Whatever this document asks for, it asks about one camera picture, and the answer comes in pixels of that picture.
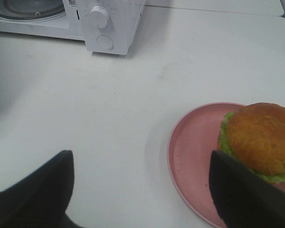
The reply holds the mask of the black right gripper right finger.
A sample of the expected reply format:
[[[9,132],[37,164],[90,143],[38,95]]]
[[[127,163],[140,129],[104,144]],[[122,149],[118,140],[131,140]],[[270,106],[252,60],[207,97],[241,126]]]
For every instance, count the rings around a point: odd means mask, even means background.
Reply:
[[[211,153],[209,189],[228,228],[285,228],[285,192],[223,151]]]

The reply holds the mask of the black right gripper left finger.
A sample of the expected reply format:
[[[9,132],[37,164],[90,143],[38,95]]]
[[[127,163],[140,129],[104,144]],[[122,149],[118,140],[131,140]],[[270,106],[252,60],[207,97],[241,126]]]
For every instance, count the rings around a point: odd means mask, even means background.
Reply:
[[[0,191],[0,228],[77,228],[66,214],[74,187],[72,151],[59,152]]]

